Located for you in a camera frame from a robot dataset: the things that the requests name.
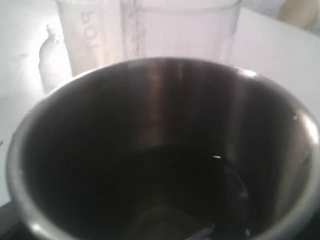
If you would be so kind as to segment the stainless steel tumbler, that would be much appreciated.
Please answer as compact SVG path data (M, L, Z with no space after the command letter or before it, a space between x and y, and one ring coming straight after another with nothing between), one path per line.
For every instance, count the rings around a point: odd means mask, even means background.
M42 240L287 240L320 204L320 131L253 71L130 60L35 105L6 180Z

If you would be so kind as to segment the clear plastic shaker lid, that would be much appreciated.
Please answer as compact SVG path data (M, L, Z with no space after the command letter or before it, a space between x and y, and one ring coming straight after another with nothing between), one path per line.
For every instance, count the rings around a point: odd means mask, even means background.
M65 36L62 30L48 24L47 39L39 49L38 70L42 90L49 93L72 78L69 55L66 48Z

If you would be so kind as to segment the translucent white plastic container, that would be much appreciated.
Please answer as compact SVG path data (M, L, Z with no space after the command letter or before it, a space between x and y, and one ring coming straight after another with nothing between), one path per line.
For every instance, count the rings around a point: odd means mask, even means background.
M58 0L56 6L74 76L125 59L119 0Z

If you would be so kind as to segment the clear plastic shaker cup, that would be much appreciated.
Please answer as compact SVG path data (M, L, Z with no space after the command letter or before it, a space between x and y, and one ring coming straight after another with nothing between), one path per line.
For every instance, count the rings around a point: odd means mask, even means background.
M124 59L178 57L230 64L239 0L120 1Z

